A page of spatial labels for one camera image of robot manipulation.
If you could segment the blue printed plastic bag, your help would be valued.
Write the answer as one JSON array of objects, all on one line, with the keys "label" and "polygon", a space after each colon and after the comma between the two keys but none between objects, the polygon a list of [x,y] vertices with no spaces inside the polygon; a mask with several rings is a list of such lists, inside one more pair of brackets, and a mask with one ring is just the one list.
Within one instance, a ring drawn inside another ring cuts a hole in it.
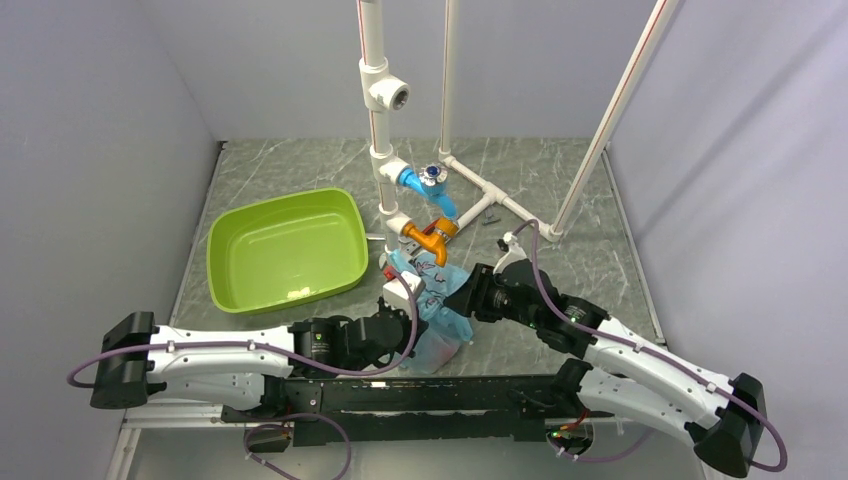
[{"label": "blue printed plastic bag", "polygon": [[388,254],[387,263],[395,271],[415,274],[423,281],[417,307],[419,319],[428,327],[420,334],[414,354],[401,363],[401,368],[409,373],[433,374],[446,365],[463,344],[472,340],[470,319],[444,305],[446,298],[469,279],[469,273],[455,265],[437,265],[435,255],[430,252],[411,258],[401,250],[394,250]]}]

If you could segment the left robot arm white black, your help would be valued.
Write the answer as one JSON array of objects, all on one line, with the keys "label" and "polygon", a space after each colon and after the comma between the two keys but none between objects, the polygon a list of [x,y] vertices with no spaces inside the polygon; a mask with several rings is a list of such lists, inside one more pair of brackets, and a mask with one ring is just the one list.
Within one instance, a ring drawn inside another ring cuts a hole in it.
[{"label": "left robot arm white black", "polygon": [[124,410],[150,400],[217,403],[272,420],[290,409],[291,379],[387,372],[414,353],[428,329],[379,301],[365,317],[313,317],[251,331],[196,331],[129,314],[103,335],[89,404]]}]

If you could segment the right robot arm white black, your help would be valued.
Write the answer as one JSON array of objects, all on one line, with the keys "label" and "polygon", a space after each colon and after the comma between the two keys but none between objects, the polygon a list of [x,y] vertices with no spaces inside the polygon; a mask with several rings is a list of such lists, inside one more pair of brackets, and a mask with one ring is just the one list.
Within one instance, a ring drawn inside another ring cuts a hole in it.
[{"label": "right robot arm white black", "polygon": [[560,293],[528,260],[497,273],[475,266],[446,307],[483,322],[531,328],[567,356],[543,402],[564,415],[622,416],[692,446],[716,470],[743,477],[753,466],[766,415],[762,383],[709,372],[657,347],[601,307]]}]

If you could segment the orange plastic faucet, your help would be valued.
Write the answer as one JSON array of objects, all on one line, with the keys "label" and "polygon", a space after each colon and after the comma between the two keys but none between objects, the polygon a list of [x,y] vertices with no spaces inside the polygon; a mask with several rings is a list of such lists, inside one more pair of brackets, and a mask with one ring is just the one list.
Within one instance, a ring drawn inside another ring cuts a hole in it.
[{"label": "orange plastic faucet", "polygon": [[412,222],[407,222],[402,227],[401,234],[433,254],[435,264],[444,267],[448,261],[447,243],[457,235],[459,229],[460,227],[453,220],[440,217],[424,230],[420,230]]}]

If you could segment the small grey clip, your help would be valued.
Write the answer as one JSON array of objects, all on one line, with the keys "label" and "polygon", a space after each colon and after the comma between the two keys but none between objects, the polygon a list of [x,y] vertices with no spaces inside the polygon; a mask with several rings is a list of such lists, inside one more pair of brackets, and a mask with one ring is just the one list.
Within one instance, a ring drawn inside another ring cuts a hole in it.
[{"label": "small grey clip", "polygon": [[487,209],[483,212],[483,225],[492,225],[501,221],[501,219],[494,214],[494,212],[490,209]]}]

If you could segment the blue plastic faucet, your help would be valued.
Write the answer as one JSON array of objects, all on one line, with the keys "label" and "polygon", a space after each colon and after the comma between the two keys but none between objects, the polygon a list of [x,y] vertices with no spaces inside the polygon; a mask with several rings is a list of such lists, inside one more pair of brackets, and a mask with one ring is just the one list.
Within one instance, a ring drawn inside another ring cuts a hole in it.
[{"label": "blue plastic faucet", "polygon": [[459,218],[458,209],[447,192],[448,171],[445,168],[431,164],[419,171],[414,171],[408,167],[399,174],[397,183],[436,205],[445,218],[452,221]]}]

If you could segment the green plastic basin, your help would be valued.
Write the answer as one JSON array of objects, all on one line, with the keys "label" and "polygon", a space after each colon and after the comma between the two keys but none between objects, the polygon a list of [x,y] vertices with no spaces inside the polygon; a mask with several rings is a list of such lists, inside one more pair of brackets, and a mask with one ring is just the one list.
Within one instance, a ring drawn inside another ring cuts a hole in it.
[{"label": "green plastic basin", "polygon": [[266,313],[343,293],[361,281],[368,263],[357,204],[336,187],[229,210],[207,237],[210,297],[229,314]]}]

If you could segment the white vertical pipe with fittings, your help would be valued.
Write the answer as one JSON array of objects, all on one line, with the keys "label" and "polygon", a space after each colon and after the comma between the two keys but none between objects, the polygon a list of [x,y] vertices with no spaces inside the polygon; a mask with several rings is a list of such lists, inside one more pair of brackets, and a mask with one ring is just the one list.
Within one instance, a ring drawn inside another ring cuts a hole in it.
[{"label": "white vertical pipe with fittings", "polygon": [[405,104],[409,85],[392,75],[385,53],[383,7],[380,1],[356,3],[361,59],[358,63],[363,102],[368,111],[371,165],[377,185],[380,224],[385,236],[380,265],[401,248],[400,229],[410,218],[400,210],[397,180],[409,164],[391,143],[390,115]]}]

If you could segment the thin white rear pipe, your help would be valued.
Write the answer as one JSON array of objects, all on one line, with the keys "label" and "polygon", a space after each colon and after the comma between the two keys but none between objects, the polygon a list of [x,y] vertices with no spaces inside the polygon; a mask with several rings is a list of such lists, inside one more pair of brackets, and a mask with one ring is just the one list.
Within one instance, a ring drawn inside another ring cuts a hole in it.
[{"label": "thin white rear pipe", "polygon": [[453,123],[455,106],[455,74],[456,74],[456,47],[458,37],[458,7],[460,1],[447,0],[445,2],[445,29],[443,49],[443,75],[442,75],[442,100],[440,120],[440,143],[439,157],[447,158],[451,155],[453,141]]}]

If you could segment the white slanted pipe red stripe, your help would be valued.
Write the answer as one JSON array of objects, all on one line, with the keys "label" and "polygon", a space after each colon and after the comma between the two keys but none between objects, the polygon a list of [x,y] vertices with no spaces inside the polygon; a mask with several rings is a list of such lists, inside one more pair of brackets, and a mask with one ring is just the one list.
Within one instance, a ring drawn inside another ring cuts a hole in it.
[{"label": "white slanted pipe red stripe", "polygon": [[605,146],[615,132],[621,116],[654,55],[655,49],[677,10],[678,4],[678,0],[659,0],[655,3],[566,197],[549,227],[550,241],[557,242],[565,236],[566,223],[574,213],[577,201],[600,160]]}]

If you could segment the white floor pipe frame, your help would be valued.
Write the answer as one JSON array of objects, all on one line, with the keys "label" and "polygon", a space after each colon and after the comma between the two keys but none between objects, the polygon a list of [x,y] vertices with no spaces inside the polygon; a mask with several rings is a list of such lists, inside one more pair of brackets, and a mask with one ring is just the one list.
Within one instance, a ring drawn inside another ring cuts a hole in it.
[{"label": "white floor pipe frame", "polygon": [[[524,221],[538,220],[539,219],[536,215],[532,214],[529,210],[527,210],[526,208],[521,206],[519,203],[517,203],[517,201],[515,201],[511,196],[509,196],[503,189],[501,189],[500,187],[498,187],[494,183],[484,179],[479,174],[473,172],[469,167],[462,164],[459,160],[456,159],[456,157],[454,155],[451,154],[450,156],[448,156],[447,158],[444,158],[444,159],[441,159],[439,157],[439,160],[438,160],[437,163],[435,163],[435,165],[439,165],[439,166],[445,168],[448,171],[448,186],[449,186],[450,175],[452,173],[456,173],[461,178],[469,181],[473,186],[477,187],[483,193],[482,198],[480,200],[478,200],[475,204],[473,204],[471,207],[466,209],[465,211],[460,211],[456,206],[456,208],[458,209],[459,218],[457,220],[455,220],[454,222],[456,222],[458,224],[458,226],[460,227],[459,232],[461,230],[463,230],[465,227],[467,227],[471,223],[472,220],[474,220],[475,218],[477,218],[478,216],[483,214],[483,212],[486,209],[488,209],[489,207],[496,205],[496,204],[503,206],[508,211],[515,214],[518,218],[520,218]],[[402,187],[399,184],[398,184],[398,188],[411,190],[411,189]],[[442,215],[442,211],[439,208],[438,208],[438,210],[439,210],[439,213],[440,213],[440,216],[438,218],[444,217]],[[418,226],[417,227],[420,230],[424,230],[425,228],[428,228],[431,224],[429,224],[425,227],[418,227]],[[412,249],[414,251],[424,250],[417,243],[415,243],[412,239],[410,239],[406,236],[403,236],[401,234],[400,240],[403,239],[403,238],[407,239],[411,243]]]}]

